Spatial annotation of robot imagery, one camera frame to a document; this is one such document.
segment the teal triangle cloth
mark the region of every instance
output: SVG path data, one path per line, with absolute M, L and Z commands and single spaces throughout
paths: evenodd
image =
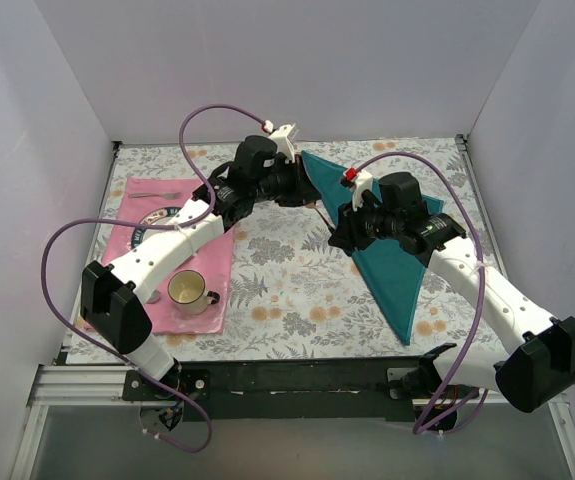
M 302 152 L 302 157 L 309 179 L 337 225 L 338 207 L 351 201 L 351 192 L 340 184 L 346 168 L 306 151 Z M 380 199 L 376 181 L 372 190 Z M 442 211 L 442 200 L 424 195 L 423 198 L 430 213 Z M 352 258 L 389 326 L 403 344 L 409 345 L 425 267 L 403 252 L 396 240 L 377 240 L 369 248 L 355 252 Z

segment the mug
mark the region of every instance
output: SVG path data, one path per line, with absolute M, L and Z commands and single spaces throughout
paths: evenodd
M 167 292 L 178 309 L 187 315 L 198 315 L 220 301 L 220 294 L 206 291 L 205 279 L 194 270 L 183 270 L 169 281 Z

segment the floral tablecloth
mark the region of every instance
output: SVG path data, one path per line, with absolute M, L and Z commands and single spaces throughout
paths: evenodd
M 482 234 L 486 261 L 496 263 L 491 239 L 476 202 L 466 165 L 450 138 L 391 139 L 298 144 L 299 150 L 344 166 L 388 150 L 427 157 L 446 173 Z M 204 173 L 233 158 L 236 145 L 192 146 Z M 397 170 L 415 175 L 423 193 L 445 200 L 444 211 L 464 225 L 449 193 L 426 166 L 391 158 L 372 165 L 379 177 Z M 127 177 L 189 178 L 192 171 L 180 149 L 171 146 L 121 148 L 108 186 L 104 217 L 115 218 Z M 104 251 L 111 227 L 102 226 L 94 257 Z M 473 309 L 447 284 L 426 272 L 418 299 L 411 345 L 389 328 L 354 263 L 330 249 L 329 233 L 313 209 L 279 208 L 265 203 L 236 226 L 232 289 L 222 334 L 165 335 L 162 341 L 179 360 L 254 360 L 267 358 L 417 355 L 444 342 L 462 343 Z M 484 322 L 474 349 L 502 350 Z M 74 337 L 67 363 L 113 362 L 109 354 Z

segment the pink cloth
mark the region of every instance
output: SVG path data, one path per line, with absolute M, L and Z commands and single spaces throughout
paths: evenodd
M 149 217 L 149 221 L 157 217 L 162 218 L 168 213 L 167 207 L 184 205 L 200 184 L 198 179 L 157 180 L 130 177 L 127 179 L 125 194 L 118 210 L 118 219 L 148 223 L 145 220 L 147 217 Z M 129 198 L 131 193 L 171 192 L 181 193 L 175 200 L 165 200 L 161 197 Z M 142 232 L 128 227 L 114 227 L 107 241 L 103 264 L 106 265 L 116 257 L 131 250 L 132 241 L 142 241 Z M 162 294 L 161 299 L 156 303 L 145 305 L 145 311 L 153 325 L 153 333 L 221 333 L 229 299 L 233 255 L 234 237 L 232 229 L 225 235 L 209 242 L 199 250 L 197 256 L 187 260 L 174 270 L 158 287 Z M 219 293 L 220 302 L 210 305 L 199 315 L 187 316 L 182 314 L 167 293 L 169 280 L 174 274 L 182 270 L 195 270 L 205 277 L 207 290 Z

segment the white backdrop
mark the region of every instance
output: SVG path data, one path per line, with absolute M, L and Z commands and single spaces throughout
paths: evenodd
M 7 478 L 39 363 L 63 328 L 40 294 L 48 235 L 96 215 L 111 144 L 32 0 L 0 1 L 0 479 Z M 69 313 L 89 248 L 79 228 L 56 245 L 50 283 Z
M 471 142 L 512 281 L 575 316 L 575 2 L 540 3 Z
M 468 133 L 538 0 L 36 3 L 110 138 L 163 143 L 214 101 L 303 140 Z M 250 132 L 229 115 L 190 141 Z

